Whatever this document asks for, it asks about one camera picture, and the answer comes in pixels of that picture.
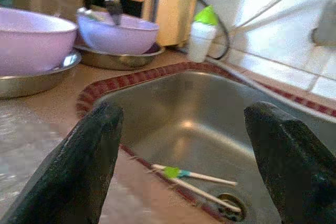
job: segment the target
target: dark rubber object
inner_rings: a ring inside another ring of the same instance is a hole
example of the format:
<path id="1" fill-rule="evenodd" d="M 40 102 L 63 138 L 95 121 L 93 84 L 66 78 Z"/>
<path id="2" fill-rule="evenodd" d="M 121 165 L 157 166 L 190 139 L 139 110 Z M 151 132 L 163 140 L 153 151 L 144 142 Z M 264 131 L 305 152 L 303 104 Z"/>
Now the dark rubber object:
<path id="1" fill-rule="evenodd" d="M 336 160 L 309 128 L 266 102 L 247 107 L 245 123 L 283 223 L 336 223 Z"/>
<path id="2" fill-rule="evenodd" d="M 1 224 L 97 224 L 118 156 L 123 113 L 103 104 L 43 160 Z"/>

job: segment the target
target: beige countertop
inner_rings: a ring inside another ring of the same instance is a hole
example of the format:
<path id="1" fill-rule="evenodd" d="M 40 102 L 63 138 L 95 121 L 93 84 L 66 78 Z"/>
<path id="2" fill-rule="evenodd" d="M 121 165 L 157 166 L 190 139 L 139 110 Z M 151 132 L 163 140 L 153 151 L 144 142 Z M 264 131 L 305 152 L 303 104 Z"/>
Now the beige countertop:
<path id="1" fill-rule="evenodd" d="M 25 102 L 29 109 L 34 111 L 44 122 L 51 124 L 62 137 L 65 137 L 78 121 L 75 112 L 76 98 L 87 85 L 95 81 L 185 60 L 185 56 L 181 53 L 166 51 L 144 69 L 136 71 L 113 71 L 78 65 L 64 82 L 52 90 L 17 100 Z M 168 189 L 167 185 L 162 183 L 159 178 L 147 174 L 146 169 L 138 162 L 130 160 L 124 151 L 119 152 L 114 176 L 119 183 L 143 201 L 143 204 L 149 209 L 146 214 L 153 217 L 150 223 L 219 223 L 200 209 L 192 207 L 176 192 Z M 120 206 L 108 209 L 111 216 L 113 216 L 113 211 L 117 214 L 118 207 Z M 118 218 L 117 223 L 129 223 L 126 217 L 122 220 L 120 216 Z M 115 221 L 113 218 L 108 220 L 101 218 L 101 223 L 115 223 Z"/>

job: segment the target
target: metal plate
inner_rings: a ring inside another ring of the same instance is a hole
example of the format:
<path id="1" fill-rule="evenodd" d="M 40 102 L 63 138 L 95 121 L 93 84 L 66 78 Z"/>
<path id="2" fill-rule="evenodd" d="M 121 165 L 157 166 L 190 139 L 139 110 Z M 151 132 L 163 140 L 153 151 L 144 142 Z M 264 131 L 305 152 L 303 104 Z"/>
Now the metal plate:
<path id="1" fill-rule="evenodd" d="M 86 46 L 75 46 L 75 48 L 82 54 L 83 64 L 112 70 L 134 70 L 142 68 L 151 63 L 155 56 L 165 51 L 164 47 L 156 43 L 142 55 L 111 55 Z"/>
<path id="2" fill-rule="evenodd" d="M 73 50 L 56 68 L 26 76 L 0 76 L 0 99 L 24 97 L 52 89 L 81 61 L 80 53 Z"/>

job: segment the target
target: sink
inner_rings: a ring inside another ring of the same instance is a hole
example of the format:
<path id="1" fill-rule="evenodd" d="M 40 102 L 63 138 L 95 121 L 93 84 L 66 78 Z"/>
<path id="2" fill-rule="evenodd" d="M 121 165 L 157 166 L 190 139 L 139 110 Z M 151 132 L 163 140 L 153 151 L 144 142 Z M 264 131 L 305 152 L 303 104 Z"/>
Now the sink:
<path id="1" fill-rule="evenodd" d="M 197 70 L 109 93 L 94 106 L 109 102 L 123 107 L 122 143 L 146 161 L 237 181 L 238 185 L 232 187 L 183 178 L 243 210 L 237 216 L 195 196 L 201 204 L 207 203 L 223 222 L 230 219 L 240 223 L 281 223 L 259 174 L 245 129 L 244 108 L 258 101 L 273 103 L 299 118 L 336 153 L 334 123 L 246 85 Z"/>

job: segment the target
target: drain strainer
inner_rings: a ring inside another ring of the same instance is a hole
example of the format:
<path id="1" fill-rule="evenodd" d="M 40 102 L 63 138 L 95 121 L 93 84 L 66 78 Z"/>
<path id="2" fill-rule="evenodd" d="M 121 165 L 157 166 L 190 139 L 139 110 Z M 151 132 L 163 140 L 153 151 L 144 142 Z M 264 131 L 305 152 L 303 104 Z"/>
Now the drain strainer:
<path id="1" fill-rule="evenodd" d="M 231 194 L 220 194 L 217 196 L 218 199 L 229 203 L 235 207 L 239 207 L 241 212 L 232 212 L 230 209 L 223 206 L 219 206 L 218 211 L 223 218 L 229 219 L 234 222 L 241 222 L 246 217 L 246 208 L 244 204 L 235 196 Z"/>

